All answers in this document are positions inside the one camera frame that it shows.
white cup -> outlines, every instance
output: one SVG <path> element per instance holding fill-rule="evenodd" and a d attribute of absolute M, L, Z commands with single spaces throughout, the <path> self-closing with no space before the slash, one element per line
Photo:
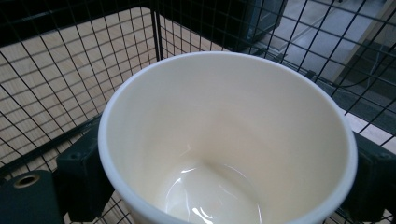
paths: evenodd
<path fill-rule="evenodd" d="M 353 133 L 324 91 L 229 52 L 175 56 L 126 80 L 99 150 L 141 223 L 317 223 L 357 169 Z"/>

hole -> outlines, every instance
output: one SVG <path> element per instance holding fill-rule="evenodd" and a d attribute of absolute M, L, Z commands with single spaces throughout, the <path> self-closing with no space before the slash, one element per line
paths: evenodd
<path fill-rule="evenodd" d="M 21 177 L 19 180 L 17 180 L 14 183 L 14 187 L 17 189 L 27 188 L 33 185 L 35 182 L 37 182 L 39 178 L 40 178 L 39 175 L 26 175 L 24 177 Z"/>

wire mesh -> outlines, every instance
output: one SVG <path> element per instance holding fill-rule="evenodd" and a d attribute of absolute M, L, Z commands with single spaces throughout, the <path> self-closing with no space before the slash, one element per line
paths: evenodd
<path fill-rule="evenodd" d="M 252 54 L 298 71 L 330 94 L 355 132 L 396 152 L 394 1 L 0 4 L 6 34 L 0 48 L 5 179 L 54 171 L 56 157 L 100 118 L 124 80 L 160 59 L 201 50 Z M 21 10 L 10 13 L 15 7 Z M 258 18 L 270 22 L 262 25 Z M 392 219 L 386 211 L 379 223 Z M 116 192 L 93 223 L 134 222 Z M 356 222 L 338 210 L 323 223 Z"/>

dark object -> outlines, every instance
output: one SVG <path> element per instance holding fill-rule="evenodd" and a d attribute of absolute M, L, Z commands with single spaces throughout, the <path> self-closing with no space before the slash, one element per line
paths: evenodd
<path fill-rule="evenodd" d="M 280 24 L 287 0 L 165 0 L 158 10 L 171 21 L 219 45 L 240 50 Z"/>
<path fill-rule="evenodd" d="M 136 0 L 29 0 L 0 2 L 0 47 L 131 7 L 149 7 Z"/>
<path fill-rule="evenodd" d="M 52 173 L 36 170 L 14 177 L 2 185 L 0 223 L 64 223 Z"/>
<path fill-rule="evenodd" d="M 381 220 L 385 209 L 396 214 L 396 155 L 355 134 L 358 172 L 342 208 L 358 221 Z"/>
<path fill-rule="evenodd" d="M 100 162 L 98 127 L 94 124 L 57 158 L 55 181 L 60 204 L 72 221 L 93 221 L 101 216 L 114 191 Z"/>

metal grid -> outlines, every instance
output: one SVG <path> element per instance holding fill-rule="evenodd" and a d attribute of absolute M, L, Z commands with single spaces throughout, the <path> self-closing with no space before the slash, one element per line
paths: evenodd
<path fill-rule="evenodd" d="M 54 171 L 56 157 L 100 118 L 125 79 L 160 59 L 201 50 L 239 51 L 298 71 L 345 110 L 355 132 L 396 152 L 394 1 L 289 0 L 283 1 L 284 11 L 265 8 L 269 0 L 247 1 L 241 11 L 264 8 L 260 14 L 276 15 L 278 23 L 254 42 L 241 37 L 242 29 L 230 33 L 227 27 L 240 21 L 260 32 L 257 23 L 231 12 L 238 1 L 60 2 L 0 3 L 0 29 L 9 34 L 0 48 L 0 176 L 5 179 L 35 169 Z M 380 6 L 376 12 L 367 10 L 373 2 Z M 10 15 L 15 6 L 21 12 Z M 322 13 L 310 21 L 313 9 Z M 213 20 L 203 21 L 208 12 Z M 337 18 L 343 23 L 332 29 L 330 21 Z M 220 19 L 224 26 L 216 23 Z M 392 219 L 386 212 L 380 223 Z M 116 192 L 93 223 L 134 222 Z M 339 210 L 323 223 L 356 222 Z"/>

